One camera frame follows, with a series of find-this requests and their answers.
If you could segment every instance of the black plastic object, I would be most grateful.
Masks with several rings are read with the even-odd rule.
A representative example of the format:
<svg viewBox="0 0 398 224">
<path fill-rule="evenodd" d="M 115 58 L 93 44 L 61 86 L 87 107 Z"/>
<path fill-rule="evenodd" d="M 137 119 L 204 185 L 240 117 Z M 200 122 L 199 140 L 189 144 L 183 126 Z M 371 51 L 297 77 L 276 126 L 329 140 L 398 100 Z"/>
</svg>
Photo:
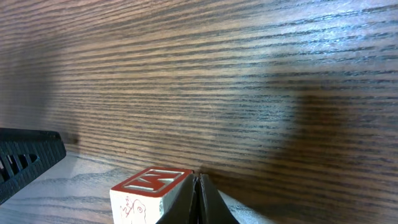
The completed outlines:
<svg viewBox="0 0 398 224">
<path fill-rule="evenodd" d="M 65 156 L 59 133 L 0 128 L 0 205 Z"/>
<path fill-rule="evenodd" d="M 188 176 L 156 224 L 238 224 L 209 176 Z"/>
</svg>

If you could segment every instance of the block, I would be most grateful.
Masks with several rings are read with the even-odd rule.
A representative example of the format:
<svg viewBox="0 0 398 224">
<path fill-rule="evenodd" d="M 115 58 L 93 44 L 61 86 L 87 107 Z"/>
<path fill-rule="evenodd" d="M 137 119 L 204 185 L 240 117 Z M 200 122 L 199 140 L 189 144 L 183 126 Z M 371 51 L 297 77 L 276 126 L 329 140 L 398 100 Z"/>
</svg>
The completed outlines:
<svg viewBox="0 0 398 224">
<path fill-rule="evenodd" d="M 149 167 L 110 190 L 115 224 L 155 224 L 171 207 L 188 169 Z"/>
</svg>

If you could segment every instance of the brown wooden surface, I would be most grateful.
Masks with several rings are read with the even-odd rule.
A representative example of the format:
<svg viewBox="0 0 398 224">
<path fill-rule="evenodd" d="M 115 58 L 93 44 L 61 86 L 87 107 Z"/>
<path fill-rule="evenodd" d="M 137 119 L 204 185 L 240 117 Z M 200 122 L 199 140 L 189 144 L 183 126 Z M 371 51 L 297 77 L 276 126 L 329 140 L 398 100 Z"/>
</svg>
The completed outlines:
<svg viewBox="0 0 398 224">
<path fill-rule="evenodd" d="M 0 10 L 0 126 L 72 139 L 1 223 L 111 223 L 109 188 L 151 165 L 276 223 L 398 223 L 398 1 Z"/>
</svg>

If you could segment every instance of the cube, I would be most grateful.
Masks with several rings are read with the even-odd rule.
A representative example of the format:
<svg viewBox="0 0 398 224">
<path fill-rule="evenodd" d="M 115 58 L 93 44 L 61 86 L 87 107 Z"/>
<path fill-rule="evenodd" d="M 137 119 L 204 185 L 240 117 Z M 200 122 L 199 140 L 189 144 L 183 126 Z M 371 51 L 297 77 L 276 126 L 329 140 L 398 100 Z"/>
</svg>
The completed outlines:
<svg viewBox="0 0 398 224">
<path fill-rule="evenodd" d="M 115 224 L 155 224 L 193 171 L 149 167 L 110 190 Z"/>
</svg>

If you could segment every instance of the tabletop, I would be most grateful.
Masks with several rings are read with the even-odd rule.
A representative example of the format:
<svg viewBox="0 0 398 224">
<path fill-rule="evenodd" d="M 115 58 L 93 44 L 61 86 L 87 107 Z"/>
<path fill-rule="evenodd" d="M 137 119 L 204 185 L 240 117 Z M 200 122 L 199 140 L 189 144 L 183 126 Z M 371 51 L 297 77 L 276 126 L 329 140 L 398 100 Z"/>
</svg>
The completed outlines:
<svg viewBox="0 0 398 224">
<path fill-rule="evenodd" d="M 149 166 L 274 223 L 398 222 L 398 1 L 4 0 L 0 127 L 67 157 L 1 223 L 112 223 Z"/>
</svg>

